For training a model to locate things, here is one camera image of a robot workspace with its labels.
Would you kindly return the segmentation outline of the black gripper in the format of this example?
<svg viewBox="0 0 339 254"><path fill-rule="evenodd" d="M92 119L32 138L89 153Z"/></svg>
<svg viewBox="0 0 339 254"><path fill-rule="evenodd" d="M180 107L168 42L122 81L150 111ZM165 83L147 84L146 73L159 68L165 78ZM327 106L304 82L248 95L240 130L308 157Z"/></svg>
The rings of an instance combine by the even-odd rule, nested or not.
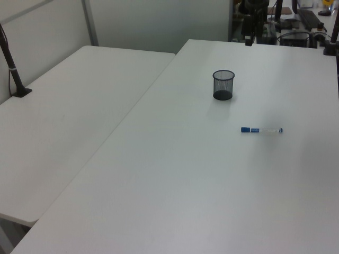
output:
<svg viewBox="0 0 339 254"><path fill-rule="evenodd" d="M262 41L264 25L267 18L269 0L242 0L239 5L239 12L244 14L242 35L245 45L251 46L252 40L252 19L254 19L254 35L256 42Z"/></svg>

